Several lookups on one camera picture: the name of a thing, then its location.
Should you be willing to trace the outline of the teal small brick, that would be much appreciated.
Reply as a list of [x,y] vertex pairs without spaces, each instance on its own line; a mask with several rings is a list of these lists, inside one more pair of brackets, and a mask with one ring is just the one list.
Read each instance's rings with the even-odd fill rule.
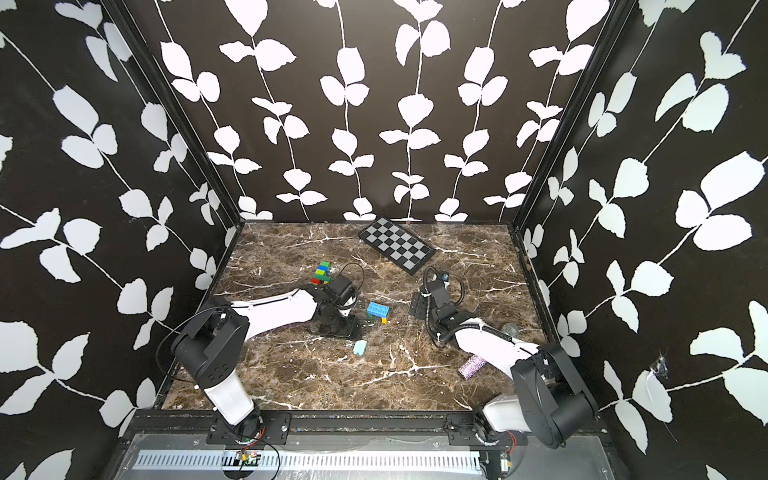
[[363,356],[367,347],[366,340],[358,340],[353,347],[353,354],[357,356]]

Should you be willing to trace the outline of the blue long brick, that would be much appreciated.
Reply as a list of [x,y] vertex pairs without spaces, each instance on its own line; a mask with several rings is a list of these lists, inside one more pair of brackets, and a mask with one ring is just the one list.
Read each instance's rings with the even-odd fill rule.
[[387,320],[389,312],[390,312],[389,307],[376,302],[370,302],[366,309],[366,314],[368,318],[371,320],[376,318],[380,320]]

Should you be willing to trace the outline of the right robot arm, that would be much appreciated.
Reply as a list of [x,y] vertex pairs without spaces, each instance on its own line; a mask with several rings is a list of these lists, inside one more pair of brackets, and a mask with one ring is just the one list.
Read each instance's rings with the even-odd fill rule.
[[557,449],[598,415],[597,402],[564,349],[537,345],[495,328],[461,308],[466,286],[453,300],[450,274],[427,268],[411,301],[411,315],[422,320],[432,342],[477,356],[513,383],[514,392],[485,402],[475,414],[481,441],[504,433],[531,434]]

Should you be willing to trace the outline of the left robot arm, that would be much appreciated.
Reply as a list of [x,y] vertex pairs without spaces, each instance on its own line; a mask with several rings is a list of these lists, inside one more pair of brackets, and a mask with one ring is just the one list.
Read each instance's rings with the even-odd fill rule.
[[246,341],[268,331],[309,322],[320,336],[354,339],[359,321],[350,313],[359,293],[314,284],[251,301],[216,300],[189,319],[171,344],[176,360],[192,376],[229,427],[258,416],[257,407],[236,371]]

